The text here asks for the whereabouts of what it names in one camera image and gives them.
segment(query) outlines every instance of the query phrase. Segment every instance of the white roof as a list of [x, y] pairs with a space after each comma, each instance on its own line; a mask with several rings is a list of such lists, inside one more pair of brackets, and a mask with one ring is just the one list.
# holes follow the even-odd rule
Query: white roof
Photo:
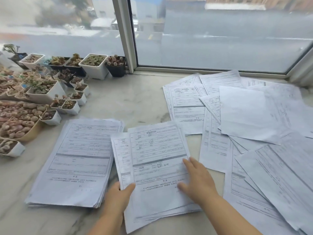
[[265, 5], [249, 3], [206, 3], [206, 10], [266, 10]]
[[110, 27], [114, 18], [98, 18], [94, 19], [91, 23], [91, 27]]

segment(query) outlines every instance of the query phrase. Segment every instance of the person's right hand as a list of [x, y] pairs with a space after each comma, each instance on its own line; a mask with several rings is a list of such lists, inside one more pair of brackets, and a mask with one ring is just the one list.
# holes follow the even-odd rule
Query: person's right hand
[[189, 184], [178, 183], [178, 188], [191, 198], [196, 204], [203, 206], [210, 197], [219, 197], [214, 180], [208, 170], [196, 159], [183, 159], [190, 175]]

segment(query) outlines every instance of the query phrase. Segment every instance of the hand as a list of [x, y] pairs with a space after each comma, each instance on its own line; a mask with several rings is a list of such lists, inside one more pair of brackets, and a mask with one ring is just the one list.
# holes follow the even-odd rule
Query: hand
[[178, 188], [202, 207], [210, 197], [219, 197], [219, 195], [214, 180], [205, 166], [192, 157], [189, 160], [182, 161], [190, 175], [190, 182], [188, 185], [180, 182]]
[[119, 182], [114, 183], [104, 197], [103, 216], [108, 215], [120, 219], [120, 225], [123, 221], [123, 213], [126, 209], [129, 198], [135, 189], [136, 184], [132, 183], [124, 190], [120, 190]]

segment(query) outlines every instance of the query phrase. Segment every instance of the black plastic pot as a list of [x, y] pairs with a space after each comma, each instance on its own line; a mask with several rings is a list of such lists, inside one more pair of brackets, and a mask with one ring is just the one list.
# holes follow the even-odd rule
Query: black plastic pot
[[63, 69], [65, 69], [64, 65], [68, 62], [69, 58], [64, 57], [64, 59], [65, 59], [65, 63], [61, 66], [52, 65], [50, 62], [46, 65], [48, 67], [51, 67], [53, 70], [62, 71]]
[[59, 79], [61, 79], [61, 81], [62, 81], [66, 86], [73, 88], [73, 86], [70, 84], [70, 81], [74, 78], [74, 76], [76, 75], [76, 73], [73, 72], [73, 71], [71, 71], [71, 73], [72, 73], [72, 76], [71, 76], [70, 78], [68, 78], [68, 79], [65, 80], [65, 79], [61, 79], [60, 76], [59, 76]]
[[68, 60], [65, 65], [64, 65], [64, 69], [69, 69], [70, 71], [76, 72], [76, 76], [80, 76], [80, 77], [85, 77], [86, 76], [86, 72], [84, 71], [83, 67], [79, 66], [79, 67], [74, 67], [74, 66], [67, 66], [67, 64], [69, 63], [70, 60]]
[[118, 56], [124, 58], [124, 63], [123, 66], [114, 66], [110, 65], [108, 66], [107, 64], [105, 65], [108, 71], [111, 73], [112, 77], [123, 77], [125, 75], [125, 57], [124, 56]]
[[22, 69], [24, 70], [28, 70], [28, 67], [26, 67], [24, 64], [19, 63], [20, 60], [22, 60], [23, 58], [25, 58], [28, 54], [27, 53], [17, 53], [15, 54], [13, 57], [11, 57], [10, 59], [16, 63], [18, 66], [20, 66]]

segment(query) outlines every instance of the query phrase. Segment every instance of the marble countertop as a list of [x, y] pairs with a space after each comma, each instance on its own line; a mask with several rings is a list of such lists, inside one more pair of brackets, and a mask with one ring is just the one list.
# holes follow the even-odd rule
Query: marble countertop
[[[170, 121], [162, 86], [177, 77], [127, 75], [104, 81], [90, 79], [92, 95], [76, 118], [115, 118], [127, 128]], [[304, 93], [307, 104], [311, 95]], [[65, 121], [46, 126], [26, 144], [20, 158], [0, 158], [0, 234], [6, 235], [83, 235], [97, 221], [100, 209], [47, 206], [27, 207], [24, 200], [37, 174], [46, 162]], [[190, 154], [198, 159], [201, 135], [186, 136]], [[209, 170], [219, 194], [223, 193], [224, 174]], [[118, 180], [115, 164], [109, 185]], [[121, 234], [126, 234], [122, 225]], [[133, 234], [216, 234], [203, 212], [159, 219]]]

